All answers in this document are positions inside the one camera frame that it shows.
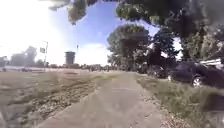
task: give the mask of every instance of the green grass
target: green grass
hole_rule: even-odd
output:
[[[195,128],[205,128],[210,124],[210,113],[203,111],[207,97],[211,93],[220,93],[214,88],[203,87],[194,89],[189,85],[180,83],[168,83],[166,81],[138,77],[138,83],[147,89],[161,105],[175,116],[188,121]]]

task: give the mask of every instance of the dark car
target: dark car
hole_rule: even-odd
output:
[[[158,65],[150,66],[147,70],[148,76],[153,76],[154,78],[165,78],[166,71],[163,67]]]
[[[193,87],[209,85],[222,87],[224,73],[221,70],[204,65],[184,62],[168,73],[169,81],[191,83]]]

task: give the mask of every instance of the sky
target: sky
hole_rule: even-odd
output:
[[[97,3],[87,9],[87,15],[76,25],[68,22],[66,8],[57,12],[47,7],[51,3],[37,0],[11,0],[0,5],[0,56],[10,57],[29,45],[39,49],[48,42],[47,61],[62,65],[66,51],[76,52],[75,63],[107,64],[107,37],[119,25],[126,24],[115,16],[116,3]],[[154,35],[158,29],[144,22],[134,22]],[[38,52],[36,59],[44,59]]]

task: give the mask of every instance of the road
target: road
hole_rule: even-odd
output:
[[[105,84],[36,128],[170,128],[165,112],[149,100],[133,74]]]

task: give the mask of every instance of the white sky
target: white sky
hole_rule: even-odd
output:
[[[46,47],[49,42],[47,61],[63,64],[66,46],[59,30],[53,26],[48,15],[51,3],[37,0],[2,1],[0,5],[0,56],[10,56],[25,50],[29,45],[36,48]],[[85,44],[79,47],[76,62],[81,64],[107,64],[106,47],[100,43]],[[44,59],[38,53],[36,59]]]

